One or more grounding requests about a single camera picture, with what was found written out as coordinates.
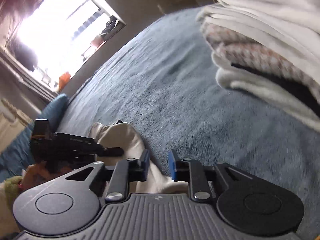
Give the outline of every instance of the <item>pink object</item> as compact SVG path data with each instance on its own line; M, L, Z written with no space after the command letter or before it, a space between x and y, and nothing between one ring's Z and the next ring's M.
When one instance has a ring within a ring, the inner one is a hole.
M104 42L103 38L100 35L97 35L93 41L91 41L91 45L95 47L99 47Z

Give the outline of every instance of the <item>silver screw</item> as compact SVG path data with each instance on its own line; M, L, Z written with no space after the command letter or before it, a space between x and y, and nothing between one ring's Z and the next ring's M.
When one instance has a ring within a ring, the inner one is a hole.
M123 198L123 195L120 192L111 192L107 195L107 198L110 200L120 200Z
M199 191L195 193L196 199L208 199L210 197L210 194L208 192Z

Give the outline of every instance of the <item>white wall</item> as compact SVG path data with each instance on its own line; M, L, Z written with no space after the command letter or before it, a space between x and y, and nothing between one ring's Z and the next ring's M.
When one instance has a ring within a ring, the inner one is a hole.
M116 35L96 51L62 90L71 97L103 63L144 28L162 16L157 5L170 8L173 0L105 0L126 23Z

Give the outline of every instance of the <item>green cloth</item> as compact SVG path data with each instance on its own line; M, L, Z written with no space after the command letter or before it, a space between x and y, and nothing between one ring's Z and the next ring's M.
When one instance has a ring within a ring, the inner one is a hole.
M22 180L22 176L15 176L4 181L4 192L7 200L7 205L12 210L13 202L19 195L18 184Z

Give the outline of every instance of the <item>round pad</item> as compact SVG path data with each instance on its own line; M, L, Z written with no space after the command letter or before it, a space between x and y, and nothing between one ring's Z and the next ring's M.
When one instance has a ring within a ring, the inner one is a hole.
M45 214L61 214L73 205L73 199L62 193L51 193L40 197L36 201L37 209Z
M265 193L253 193L244 199L247 209L261 215L269 215L281 208L281 201L273 195Z
M219 215L237 230L256 236L295 231L304 207L289 190L262 180L237 181L220 195Z

